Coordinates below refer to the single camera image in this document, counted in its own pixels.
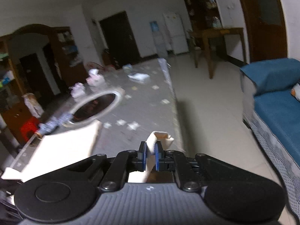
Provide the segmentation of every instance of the sofa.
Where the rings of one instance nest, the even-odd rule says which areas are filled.
[[[241,68],[243,122],[280,173],[292,211],[300,219],[300,102],[291,95],[300,62],[282,58]]]

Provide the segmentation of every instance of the blue sofa armrest cover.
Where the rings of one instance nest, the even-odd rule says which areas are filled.
[[[291,88],[300,80],[300,62],[293,58],[255,62],[241,71],[256,84],[256,95]]]

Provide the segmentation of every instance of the red plastic chair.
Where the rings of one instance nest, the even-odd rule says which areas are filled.
[[[40,121],[36,117],[31,117],[23,126],[20,128],[21,134],[25,141],[29,141],[31,136],[38,130]]]

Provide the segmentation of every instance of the white logo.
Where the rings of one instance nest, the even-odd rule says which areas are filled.
[[[155,189],[153,186],[148,186],[148,187],[146,187],[146,190],[149,190],[149,191],[151,191],[152,189]]]

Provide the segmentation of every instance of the blue sofa cushion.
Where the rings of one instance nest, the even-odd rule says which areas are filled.
[[[255,111],[300,165],[300,102],[291,90],[256,96]]]
[[[256,84],[256,94],[283,91],[300,79],[300,62],[281,58],[255,62],[241,67],[241,71]]]

